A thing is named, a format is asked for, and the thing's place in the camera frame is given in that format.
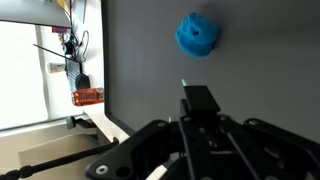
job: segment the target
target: white table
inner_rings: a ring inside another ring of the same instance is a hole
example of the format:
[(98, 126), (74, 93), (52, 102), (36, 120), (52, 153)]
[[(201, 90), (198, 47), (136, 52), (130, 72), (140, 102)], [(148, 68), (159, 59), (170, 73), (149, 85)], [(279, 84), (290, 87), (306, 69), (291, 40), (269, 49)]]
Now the white table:
[[(104, 87), (103, 69), (103, 43), (102, 43), (102, 19), (101, 2), (97, 0), (87, 0), (85, 22), (77, 28), (78, 36), (88, 30), (90, 41), (86, 53), (87, 61), (83, 64), (84, 73), (90, 78), (91, 87)], [(95, 104), (83, 107), (84, 112), (98, 126), (102, 133), (110, 140), (117, 137), (122, 143), (129, 136), (121, 128), (111, 122), (104, 114), (104, 104)], [(166, 171), (166, 168), (159, 166), (148, 179), (159, 179)]]

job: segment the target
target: blue plush ball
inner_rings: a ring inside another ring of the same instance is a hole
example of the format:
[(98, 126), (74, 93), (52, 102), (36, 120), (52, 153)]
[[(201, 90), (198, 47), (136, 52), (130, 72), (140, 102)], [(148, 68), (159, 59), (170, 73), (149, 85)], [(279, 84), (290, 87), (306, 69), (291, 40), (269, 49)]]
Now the blue plush ball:
[(196, 13), (186, 17), (176, 31), (180, 48), (196, 57), (209, 55), (218, 36), (218, 26)]

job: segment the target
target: blue toy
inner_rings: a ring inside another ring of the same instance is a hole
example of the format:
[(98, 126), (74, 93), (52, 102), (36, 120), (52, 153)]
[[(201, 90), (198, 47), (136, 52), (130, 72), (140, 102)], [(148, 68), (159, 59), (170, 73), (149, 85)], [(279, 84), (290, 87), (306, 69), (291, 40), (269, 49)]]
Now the blue toy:
[(180, 48), (196, 57), (209, 55), (218, 36), (218, 26), (196, 13), (186, 17), (176, 31)]

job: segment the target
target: orange object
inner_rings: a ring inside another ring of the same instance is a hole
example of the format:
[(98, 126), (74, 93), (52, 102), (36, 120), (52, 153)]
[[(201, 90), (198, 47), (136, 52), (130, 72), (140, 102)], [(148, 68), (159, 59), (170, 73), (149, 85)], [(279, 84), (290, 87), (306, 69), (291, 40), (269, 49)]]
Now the orange object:
[(75, 106), (85, 106), (104, 102), (104, 89), (81, 89), (71, 94)]

